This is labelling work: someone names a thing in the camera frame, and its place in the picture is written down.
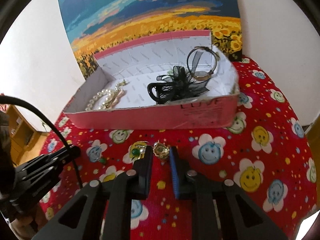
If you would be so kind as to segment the left hand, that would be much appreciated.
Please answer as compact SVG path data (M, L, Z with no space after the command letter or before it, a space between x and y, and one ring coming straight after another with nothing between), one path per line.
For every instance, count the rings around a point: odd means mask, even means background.
M37 203L26 215L21 215L9 223L9 227L18 239L32 239L47 222L44 211Z

